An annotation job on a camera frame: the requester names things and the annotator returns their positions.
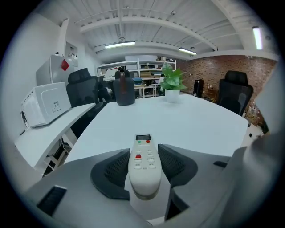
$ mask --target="remote control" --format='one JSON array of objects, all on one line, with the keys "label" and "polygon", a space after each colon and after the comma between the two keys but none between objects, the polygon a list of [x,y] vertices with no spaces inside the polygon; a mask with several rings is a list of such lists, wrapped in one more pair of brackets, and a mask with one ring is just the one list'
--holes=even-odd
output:
[{"label": "remote control", "polygon": [[150,134],[137,134],[129,159],[129,178],[136,196],[150,200],[158,192],[161,162]]}]

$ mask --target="brick wall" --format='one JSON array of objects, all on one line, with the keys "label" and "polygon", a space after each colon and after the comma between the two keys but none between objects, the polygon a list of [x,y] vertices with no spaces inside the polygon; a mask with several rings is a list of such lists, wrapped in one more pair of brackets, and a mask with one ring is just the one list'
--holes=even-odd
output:
[{"label": "brick wall", "polygon": [[177,68],[180,68],[183,75],[183,82],[187,92],[193,92],[194,80],[204,80],[204,90],[208,84],[214,89],[219,89],[220,79],[223,79],[228,70],[245,72],[248,76],[248,83],[253,87],[252,100],[260,93],[263,84],[266,82],[276,61],[253,57],[249,59],[246,56],[228,55],[214,56],[190,61],[177,60]]}]

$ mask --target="fluorescent light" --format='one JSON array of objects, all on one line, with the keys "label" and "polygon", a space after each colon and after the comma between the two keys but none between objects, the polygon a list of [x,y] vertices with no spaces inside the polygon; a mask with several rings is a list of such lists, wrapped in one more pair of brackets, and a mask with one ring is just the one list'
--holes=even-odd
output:
[{"label": "fluorescent light", "polygon": [[191,55],[196,55],[197,54],[195,52],[192,52],[192,51],[189,51],[189,50],[186,50],[186,49],[183,49],[183,48],[179,48],[178,50],[182,51],[182,52],[186,52],[186,53],[191,54]]},{"label": "fluorescent light", "polygon": [[123,42],[123,43],[117,43],[113,45],[107,45],[105,48],[117,48],[117,47],[122,47],[122,46],[128,46],[128,45],[135,45],[135,42]]},{"label": "fluorescent light", "polygon": [[262,49],[262,42],[261,42],[261,32],[259,27],[253,27],[254,38],[256,42],[256,48],[258,50]]}]

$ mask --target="white microwave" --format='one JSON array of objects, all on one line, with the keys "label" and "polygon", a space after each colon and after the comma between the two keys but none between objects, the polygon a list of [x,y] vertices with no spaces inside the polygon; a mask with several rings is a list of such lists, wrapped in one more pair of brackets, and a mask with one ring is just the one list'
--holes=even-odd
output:
[{"label": "white microwave", "polygon": [[49,124],[71,108],[65,83],[34,87],[21,104],[21,117],[26,127]]}]

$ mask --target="ceiling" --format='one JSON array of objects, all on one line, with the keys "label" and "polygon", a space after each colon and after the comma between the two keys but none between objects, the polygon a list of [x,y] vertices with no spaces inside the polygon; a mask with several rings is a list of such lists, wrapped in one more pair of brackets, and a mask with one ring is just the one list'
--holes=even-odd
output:
[{"label": "ceiling", "polygon": [[253,26],[261,28],[262,51],[277,53],[269,30],[240,0],[50,0],[37,12],[59,26],[70,18],[98,54],[121,37],[137,41],[132,48],[255,50]]}]

